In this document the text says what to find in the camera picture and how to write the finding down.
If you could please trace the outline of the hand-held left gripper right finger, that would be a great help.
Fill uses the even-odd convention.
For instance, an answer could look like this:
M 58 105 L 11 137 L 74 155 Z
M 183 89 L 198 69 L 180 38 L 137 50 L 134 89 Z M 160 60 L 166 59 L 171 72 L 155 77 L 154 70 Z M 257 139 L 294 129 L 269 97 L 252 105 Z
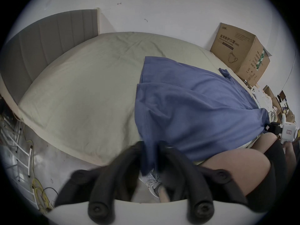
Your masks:
M 232 175 L 193 164 L 178 149 L 159 142 L 159 176 L 171 202 L 187 199 L 188 221 L 209 221 L 213 200 L 248 205 Z

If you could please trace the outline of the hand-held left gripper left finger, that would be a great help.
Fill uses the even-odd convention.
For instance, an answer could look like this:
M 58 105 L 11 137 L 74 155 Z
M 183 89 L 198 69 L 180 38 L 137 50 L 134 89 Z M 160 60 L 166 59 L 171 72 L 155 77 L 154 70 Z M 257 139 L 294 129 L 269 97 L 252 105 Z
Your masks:
M 137 187 L 143 146 L 138 141 L 107 166 L 74 171 L 58 193 L 55 208 L 88 202 L 91 220 L 114 220 L 114 200 L 130 201 Z

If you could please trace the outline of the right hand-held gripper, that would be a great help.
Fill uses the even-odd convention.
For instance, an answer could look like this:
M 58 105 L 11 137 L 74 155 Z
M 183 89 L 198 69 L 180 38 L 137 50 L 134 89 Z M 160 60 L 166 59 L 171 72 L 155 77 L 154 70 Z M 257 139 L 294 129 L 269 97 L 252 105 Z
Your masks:
M 282 114 L 281 123 L 266 123 L 264 125 L 264 133 L 273 133 L 280 136 L 281 144 L 285 142 L 293 142 L 298 136 L 298 126 L 296 122 L 287 121 L 287 116 Z

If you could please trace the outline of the person's right hand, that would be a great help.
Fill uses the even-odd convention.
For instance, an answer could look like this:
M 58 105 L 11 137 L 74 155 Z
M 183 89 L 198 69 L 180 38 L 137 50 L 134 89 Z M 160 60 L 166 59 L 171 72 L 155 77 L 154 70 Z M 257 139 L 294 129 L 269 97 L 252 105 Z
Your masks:
M 283 148 L 285 148 L 285 156 L 287 158 L 295 157 L 295 152 L 293 148 L 293 144 L 290 141 L 285 141 L 283 143 Z

